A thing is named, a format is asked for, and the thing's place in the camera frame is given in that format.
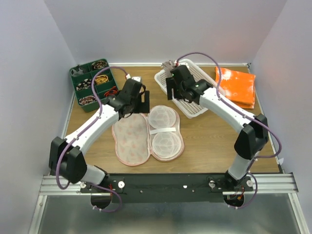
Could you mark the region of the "taupe bra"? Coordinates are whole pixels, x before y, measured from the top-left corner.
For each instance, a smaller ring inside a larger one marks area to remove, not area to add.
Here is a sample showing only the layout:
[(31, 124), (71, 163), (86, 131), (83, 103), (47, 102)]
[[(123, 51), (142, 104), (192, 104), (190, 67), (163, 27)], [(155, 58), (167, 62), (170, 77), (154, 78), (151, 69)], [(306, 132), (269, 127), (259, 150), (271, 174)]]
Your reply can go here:
[(177, 66), (178, 66), (178, 61), (177, 60), (175, 60), (175, 61), (173, 61), (173, 60), (165, 61), (161, 65), (161, 67), (163, 68), (163, 70), (165, 72), (170, 72), (171, 70), (173, 70)]

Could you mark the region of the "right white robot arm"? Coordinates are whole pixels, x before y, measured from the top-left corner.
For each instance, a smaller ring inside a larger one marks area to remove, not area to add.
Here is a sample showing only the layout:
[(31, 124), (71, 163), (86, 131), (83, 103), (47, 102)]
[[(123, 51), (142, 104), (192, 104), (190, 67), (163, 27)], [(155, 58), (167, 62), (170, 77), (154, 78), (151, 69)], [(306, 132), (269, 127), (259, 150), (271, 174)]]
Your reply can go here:
[(252, 161), (269, 140), (267, 118), (243, 110), (226, 99), (209, 81), (195, 81), (186, 65), (180, 65), (170, 71), (166, 78), (167, 98), (182, 99), (196, 103), (214, 112), (225, 120), (237, 133), (234, 144), (236, 157), (224, 175), (224, 185), (235, 191), (242, 185)]

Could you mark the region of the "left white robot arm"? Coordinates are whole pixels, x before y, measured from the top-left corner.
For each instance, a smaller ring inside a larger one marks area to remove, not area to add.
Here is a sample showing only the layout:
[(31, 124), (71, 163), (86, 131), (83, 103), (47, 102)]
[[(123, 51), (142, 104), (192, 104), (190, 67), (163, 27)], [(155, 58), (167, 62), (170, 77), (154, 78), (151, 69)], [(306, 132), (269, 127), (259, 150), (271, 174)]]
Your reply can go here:
[(49, 168), (57, 177), (62, 176), (70, 183), (91, 183), (96, 192), (104, 192), (108, 187), (107, 173), (87, 164), (85, 154), (119, 120), (149, 110), (149, 91), (141, 77), (127, 78), (123, 88), (116, 95), (106, 97), (99, 109), (76, 131), (65, 138), (57, 136), (52, 140)]

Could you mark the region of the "green compartment tray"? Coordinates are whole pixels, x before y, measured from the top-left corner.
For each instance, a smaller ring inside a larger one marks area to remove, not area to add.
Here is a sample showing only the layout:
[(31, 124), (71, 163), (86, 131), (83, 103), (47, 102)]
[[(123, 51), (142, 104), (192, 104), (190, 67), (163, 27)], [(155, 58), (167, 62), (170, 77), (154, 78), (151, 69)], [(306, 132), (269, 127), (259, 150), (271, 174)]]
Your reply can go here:
[[(97, 94), (98, 98), (101, 101), (103, 101), (106, 97), (110, 95), (114, 95), (119, 91), (119, 88), (118, 88), (118, 85), (116, 84), (113, 73), (111, 69), (109, 69), (109, 63), (108, 63), (108, 66), (103, 69), (92, 71), (91, 64), (95, 61), (85, 63), (85, 64), (79, 64), (80, 67), (84, 70), (83, 75), (78, 76), (78, 77), (72, 77), (70, 75), (77, 102), (80, 98), (83, 98), (86, 96), (93, 95), (95, 97), (94, 94)], [(84, 79), (92, 79), (92, 87), (86, 90), (76, 91), (75, 89), (76, 85), (82, 82)], [(88, 105), (84, 105), (84, 106), (79, 105), (79, 106), (83, 109), (83, 111), (87, 113), (99, 108), (98, 101), (88, 104)]]

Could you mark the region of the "pink floral laundry bag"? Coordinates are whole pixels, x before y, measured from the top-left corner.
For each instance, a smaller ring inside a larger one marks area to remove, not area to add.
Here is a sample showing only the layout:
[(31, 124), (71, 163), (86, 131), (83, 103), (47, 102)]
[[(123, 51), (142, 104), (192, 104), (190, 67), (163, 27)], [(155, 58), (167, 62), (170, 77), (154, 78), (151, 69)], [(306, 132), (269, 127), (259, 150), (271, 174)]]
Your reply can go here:
[(150, 156), (167, 162), (184, 151), (180, 117), (171, 107), (158, 105), (148, 115), (132, 114), (112, 126), (115, 151), (127, 166), (145, 163)]

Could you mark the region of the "orange white cloth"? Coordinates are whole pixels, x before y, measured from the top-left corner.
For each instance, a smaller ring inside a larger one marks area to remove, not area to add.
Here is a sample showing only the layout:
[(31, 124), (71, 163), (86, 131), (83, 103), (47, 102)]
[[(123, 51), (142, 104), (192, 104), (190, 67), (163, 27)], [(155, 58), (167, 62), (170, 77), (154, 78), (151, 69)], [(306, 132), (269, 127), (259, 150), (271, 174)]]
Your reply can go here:
[(216, 83), (221, 78), (219, 92), (243, 109), (253, 109), (255, 105), (256, 75), (215, 67)]

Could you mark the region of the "white plastic basket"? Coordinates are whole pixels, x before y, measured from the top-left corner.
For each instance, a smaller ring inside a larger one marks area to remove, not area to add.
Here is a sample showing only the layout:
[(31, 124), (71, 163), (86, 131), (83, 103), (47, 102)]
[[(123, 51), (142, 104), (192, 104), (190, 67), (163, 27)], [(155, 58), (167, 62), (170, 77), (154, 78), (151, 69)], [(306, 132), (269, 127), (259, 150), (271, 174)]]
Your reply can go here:
[(175, 67), (170, 60), (162, 63), (162, 70), (155, 75), (155, 81), (176, 106), (191, 119), (207, 111), (199, 105), (200, 95), (209, 89), (216, 93), (217, 82), (189, 59), (182, 59)]

